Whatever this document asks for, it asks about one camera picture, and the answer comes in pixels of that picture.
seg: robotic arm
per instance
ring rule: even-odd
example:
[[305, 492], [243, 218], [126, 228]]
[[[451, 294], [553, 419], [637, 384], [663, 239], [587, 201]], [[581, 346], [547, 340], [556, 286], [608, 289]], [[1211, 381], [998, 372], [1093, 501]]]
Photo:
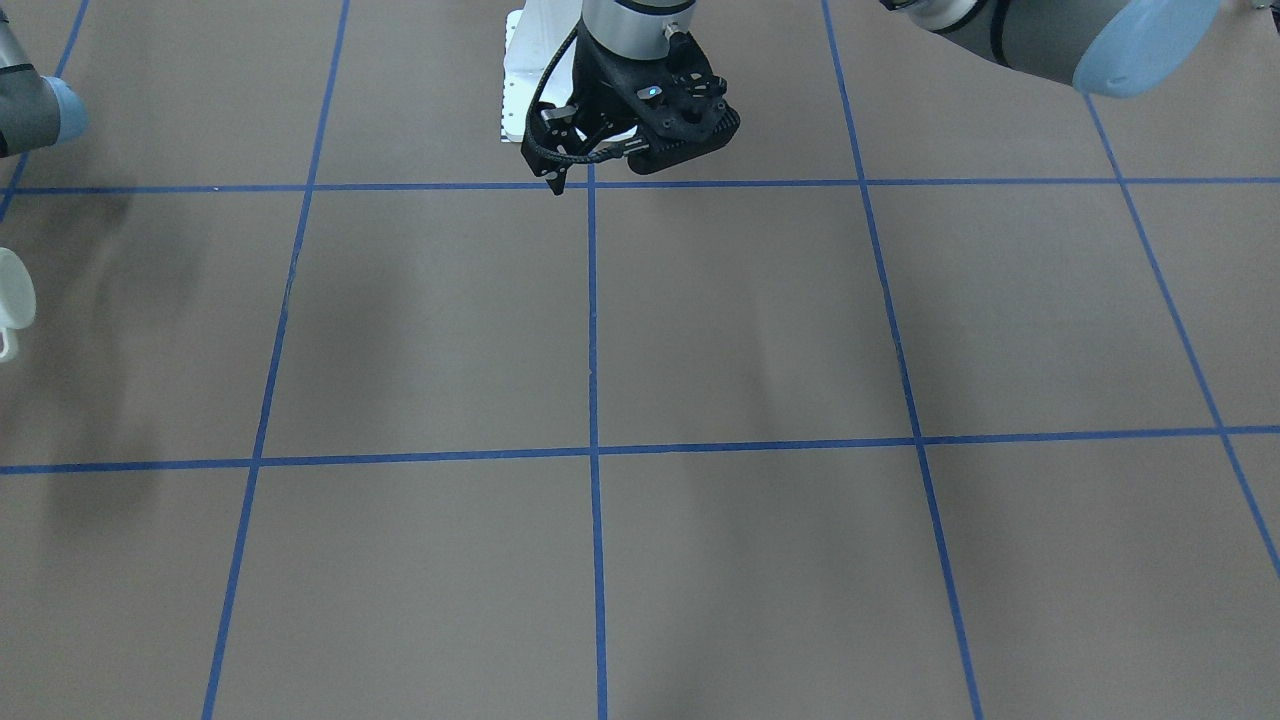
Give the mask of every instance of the robotic arm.
[[[582, 17], [548, 65], [529, 106], [521, 151], [556, 195], [572, 165], [626, 158], [650, 174], [718, 150], [740, 118], [728, 88], [689, 33], [698, 0], [585, 0]], [[573, 95], [541, 100], [556, 65], [577, 41]], [[596, 147], [635, 131], [604, 150]]]
[[84, 104], [59, 78], [40, 77], [0, 9], [0, 158], [84, 133]]
[[[1253, 0], [1256, 6], [1267, 1]], [[988, 61], [1112, 97], [1160, 85], [1192, 54], [1220, 8], [1220, 0], [879, 3]], [[581, 0], [577, 27], [534, 94], [521, 149], [556, 195], [564, 192], [572, 165], [626, 158], [634, 172], [649, 174], [733, 138], [741, 118], [724, 99], [728, 86], [689, 32], [696, 4]], [[575, 40], [573, 92], [557, 108], [543, 101], [543, 91]]]
[[[84, 133], [84, 104], [67, 83], [40, 77], [0, 9], [0, 158]], [[0, 247], [0, 363], [18, 355], [20, 331], [36, 319], [36, 288], [13, 251]]]

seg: blue grid line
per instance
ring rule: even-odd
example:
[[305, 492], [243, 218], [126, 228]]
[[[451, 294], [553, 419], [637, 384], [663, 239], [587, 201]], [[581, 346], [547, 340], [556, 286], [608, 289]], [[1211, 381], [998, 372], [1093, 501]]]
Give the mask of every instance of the blue grid line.
[[[585, 182], [568, 182], [564, 187], [585, 190]], [[376, 183], [329, 183], [314, 187], [316, 192], [429, 192], [433, 190], [540, 190], [547, 191], [543, 181], [530, 182], [376, 182]]]
[[796, 450], [855, 450], [872, 447], [913, 447], [915, 438], [865, 438], [865, 439], [812, 439], [812, 441], [773, 441], [773, 442], [707, 442], [671, 445], [614, 445], [600, 447], [600, 455], [700, 455], [710, 452], [765, 452]]
[[966, 186], [966, 184], [1115, 184], [1115, 178], [884, 178], [868, 179], [872, 187]]
[[608, 625], [604, 594], [604, 502], [600, 489], [600, 327], [596, 274], [596, 197], [595, 167], [586, 169], [586, 256], [588, 256], [588, 416], [591, 460], [591, 556], [595, 577], [595, 703], [596, 717], [609, 719]]
[[836, 27], [831, 18], [831, 4], [822, 0], [822, 13], [827, 23], [827, 41], [831, 45], [831, 60], [836, 70], [836, 81], [840, 86], [840, 100], [845, 110], [845, 123], [849, 127], [849, 143], [854, 154], [854, 165], [858, 170], [859, 191], [863, 197], [863, 208], [867, 211], [867, 229], [870, 233], [872, 250], [876, 254], [876, 272], [879, 275], [881, 288], [884, 293], [884, 311], [888, 315], [890, 332], [893, 336], [893, 347], [897, 352], [899, 370], [902, 375], [902, 395], [906, 398], [906, 411], [911, 420], [911, 437], [915, 445], [916, 460], [920, 464], [920, 477], [924, 482], [924, 496], [929, 505], [929, 518], [933, 523], [933, 538], [938, 547], [938, 564], [942, 570], [942, 579], [947, 589], [947, 602], [951, 606], [951, 621], [955, 625], [956, 644], [960, 651], [960, 661], [964, 666], [965, 685], [969, 689], [969, 703], [974, 720], [983, 720], [982, 696], [978, 692], [978, 679], [973, 667], [973, 656], [969, 652], [969, 637], [965, 630], [964, 612], [960, 607], [960, 596], [956, 591], [955, 575], [951, 569], [951, 552], [947, 548], [946, 532], [942, 527], [942, 514], [938, 510], [937, 493], [933, 487], [933, 473], [929, 469], [929, 456], [923, 442], [924, 433], [920, 429], [920, 416], [916, 411], [915, 393], [911, 388], [911, 375], [906, 363], [906, 351], [902, 347], [902, 333], [897, 324], [897, 313], [893, 307], [893, 292], [890, 287], [888, 270], [884, 265], [884, 254], [879, 242], [879, 229], [876, 224], [876, 209], [872, 205], [870, 186], [867, 182], [867, 170], [863, 165], [863, 152], [858, 142], [858, 123], [854, 120], [854, 109], [849, 100], [849, 85], [845, 81], [844, 61], [840, 58], [840, 44], [836, 41]]
[[689, 190], [700, 187], [858, 187], [856, 179], [602, 181], [602, 190]]
[[1226, 428], [1229, 436], [1276, 436], [1280, 425], [1236, 425]]
[[1075, 430], [1061, 433], [1009, 433], [989, 436], [936, 436], [922, 438], [924, 445], [1016, 445], [1039, 442], [1088, 442], [1116, 439], [1164, 439], [1179, 437], [1217, 437], [1217, 428], [1167, 428], [1143, 430]]
[[246, 470], [248, 459], [227, 460], [156, 460], [146, 462], [64, 462], [59, 465], [6, 465], [0, 466], [4, 475], [61, 475], [86, 473], [146, 473], [159, 470]]
[[586, 457], [589, 447], [548, 447], [531, 450], [460, 450], [440, 452], [388, 452], [375, 455], [308, 455], [264, 457], [262, 468], [316, 468], [333, 465], [404, 465], [412, 462], [470, 462], [479, 460], [536, 460], [545, 457]]
[[[63, 77], [67, 72], [67, 63], [72, 59], [72, 51], [76, 50], [76, 41], [79, 40], [81, 27], [84, 26], [84, 14], [88, 13], [90, 0], [81, 0], [79, 10], [76, 12], [76, 20], [72, 22], [72, 32], [67, 36], [67, 45], [63, 47], [63, 56], [58, 60], [58, 69], [54, 70], [54, 77]], [[22, 182], [23, 173], [27, 172], [27, 161], [31, 159], [29, 152], [23, 152], [22, 158], [18, 158], [18, 165], [13, 169], [13, 176], [9, 177], [9, 184], [4, 191], [4, 200], [0, 200], [0, 223], [9, 215], [9, 206], [13, 205], [13, 191]]]
[[[1280, 425], [1239, 425], [1224, 428], [1230, 436], [1280, 436]], [[1137, 430], [1066, 430], [1055, 433], [1009, 433], [974, 436], [924, 436], [927, 446], [1019, 445], [1043, 442], [1108, 442], [1125, 439], [1169, 439], [1217, 437], [1217, 428], [1151, 428]], [[635, 455], [699, 455], [714, 452], [792, 452], [805, 450], [861, 450], [914, 447], [914, 437], [846, 438], [763, 442], [708, 442], [658, 445], [602, 445], [594, 452], [602, 457]], [[228, 457], [212, 460], [159, 460], [145, 462], [67, 462], [59, 465], [3, 465], [0, 477], [129, 473], [151, 470], [214, 470], [259, 468], [308, 468], [342, 465], [393, 465], [415, 462], [468, 462], [490, 460], [536, 460], [548, 457], [590, 457], [591, 447], [540, 447], [515, 450], [457, 450], [430, 452], [388, 452], [370, 455], [282, 455], [275, 457]]]
[[[347, 35], [347, 18], [351, 13], [351, 0], [342, 0], [342, 13], [338, 15], [338, 31], [333, 44], [333, 56], [329, 60], [329, 78], [325, 83], [324, 101], [320, 104], [320, 120], [316, 123], [315, 145], [311, 150], [311, 167], [307, 172], [307, 187], [314, 187], [316, 174], [320, 170], [320, 154], [324, 149], [325, 129], [329, 124], [329, 108], [333, 104], [333, 91], [338, 82], [338, 67], [342, 61], [342, 46]], [[275, 345], [271, 350], [271, 364], [266, 375], [266, 387], [262, 391], [262, 411], [259, 419], [257, 437], [253, 442], [253, 457], [248, 470], [248, 479], [244, 483], [244, 502], [241, 507], [239, 525], [236, 529], [236, 546], [232, 551], [232, 564], [227, 578], [227, 594], [223, 598], [223, 612], [218, 623], [218, 639], [214, 644], [214, 657], [209, 669], [209, 685], [205, 689], [205, 705], [201, 715], [202, 720], [212, 720], [214, 706], [218, 701], [218, 684], [221, 679], [223, 657], [227, 652], [227, 638], [230, 633], [232, 612], [236, 607], [236, 592], [239, 585], [241, 564], [244, 559], [244, 543], [248, 537], [250, 518], [253, 512], [253, 498], [257, 493], [259, 470], [261, 468], [262, 450], [266, 445], [266, 429], [271, 420], [271, 404], [275, 398], [275, 382], [280, 370], [280, 356], [284, 351], [284, 337], [289, 324], [289, 301], [293, 295], [293, 283], [298, 273], [298, 258], [302, 254], [302, 245], [306, 238], [307, 220], [311, 215], [312, 190], [307, 190], [302, 197], [302, 209], [298, 214], [298, 229], [293, 241], [293, 255], [289, 259], [289, 274], [284, 283], [284, 299], [280, 301], [280, 319], [275, 331]]]
[[1267, 178], [1124, 178], [1126, 184], [1280, 184], [1280, 177]]
[[[1115, 178], [869, 178], [872, 187], [947, 186], [1071, 186], [1116, 184]], [[1280, 177], [1257, 178], [1125, 178], [1129, 184], [1280, 184]], [[598, 181], [596, 190], [689, 190], [735, 187], [858, 187], [861, 181], [841, 178], [749, 179], [749, 181]], [[571, 190], [586, 190], [585, 182], [570, 182]], [[239, 192], [431, 192], [444, 190], [547, 190], [541, 182], [378, 182], [320, 184], [175, 184], [175, 186], [78, 186], [14, 187], [8, 196], [28, 195], [201, 195]]]
[[14, 195], [202, 195], [238, 192], [306, 192], [306, 184], [174, 184], [138, 187], [19, 187]]
[[1174, 301], [1174, 293], [1169, 287], [1169, 282], [1165, 279], [1165, 273], [1160, 268], [1160, 260], [1156, 258], [1155, 246], [1151, 243], [1151, 237], [1147, 234], [1147, 225], [1142, 222], [1142, 214], [1138, 213], [1138, 204], [1133, 199], [1133, 192], [1129, 190], [1129, 183], [1125, 181], [1124, 172], [1120, 169], [1120, 160], [1116, 158], [1115, 147], [1111, 145], [1111, 138], [1107, 137], [1106, 127], [1102, 124], [1102, 117], [1098, 114], [1097, 106], [1093, 104], [1093, 99], [1089, 96], [1084, 97], [1085, 105], [1089, 108], [1089, 115], [1093, 118], [1093, 124], [1098, 131], [1098, 137], [1102, 140], [1102, 146], [1107, 152], [1107, 159], [1111, 161], [1111, 168], [1115, 170], [1116, 181], [1120, 183], [1120, 190], [1124, 192], [1125, 204], [1129, 206], [1129, 214], [1133, 218], [1134, 227], [1138, 229], [1138, 237], [1142, 241], [1143, 251], [1147, 254], [1147, 261], [1151, 264], [1151, 270], [1156, 275], [1156, 283], [1160, 286], [1160, 293], [1165, 299], [1165, 305], [1169, 309], [1169, 314], [1174, 320], [1174, 325], [1178, 328], [1178, 336], [1181, 340], [1183, 350], [1187, 352], [1187, 360], [1192, 365], [1192, 370], [1196, 374], [1196, 382], [1199, 384], [1201, 392], [1204, 396], [1204, 404], [1208, 405], [1210, 415], [1213, 416], [1213, 427], [1217, 429], [1219, 437], [1222, 439], [1222, 448], [1226, 451], [1226, 457], [1231, 462], [1231, 470], [1235, 471], [1235, 479], [1240, 484], [1240, 492], [1244, 495], [1244, 501], [1249, 506], [1249, 512], [1253, 515], [1253, 523], [1258, 528], [1258, 534], [1262, 536], [1262, 544], [1266, 546], [1267, 555], [1271, 557], [1271, 566], [1280, 578], [1280, 553], [1276, 552], [1275, 541], [1271, 538], [1271, 533], [1267, 529], [1267, 521], [1262, 516], [1262, 510], [1258, 507], [1257, 497], [1253, 495], [1253, 488], [1249, 486], [1249, 478], [1244, 474], [1244, 468], [1240, 466], [1240, 460], [1235, 455], [1235, 446], [1231, 442], [1231, 436], [1226, 432], [1226, 424], [1222, 421], [1222, 414], [1219, 410], [1217, 401], [1213, 400], [1213, 392], [1210, 389], [1208, 378], [1204, 375], [1204, 369], [1201, 366], [1199, 357], [1196, 355], [1196, 348], [1192, 346], [1190, 333], [1187, 331], [1187, 324], [1183, 323], [1181, 313], [1178, 310], [1178, 304]]

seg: white mug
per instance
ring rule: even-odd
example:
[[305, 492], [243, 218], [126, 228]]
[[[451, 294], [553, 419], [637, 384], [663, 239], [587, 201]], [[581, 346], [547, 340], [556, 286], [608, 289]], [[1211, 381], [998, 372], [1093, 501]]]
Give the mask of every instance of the white mug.
[[18, 333], [36, 320], [36, 286], [22, 260], [12, 250], [0, 247], [0, 363], [18, 355]]

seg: gray robot arm segment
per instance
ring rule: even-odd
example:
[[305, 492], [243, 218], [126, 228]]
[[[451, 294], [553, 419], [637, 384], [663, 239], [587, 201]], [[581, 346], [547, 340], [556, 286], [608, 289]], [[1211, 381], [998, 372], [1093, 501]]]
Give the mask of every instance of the gray robot arm segment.
[[582, 22], [603, 47], [631, 60], [660, 60], [667, 28], [689, 31], [698, 0], [584, 0]]
[[0, 9], [0, 158], [73, 140], [86, 126], [79, 97], [36, 72]]
[[881, 0], [1006, 68], [1133, 97], [1190, 56], [1220, 0]]

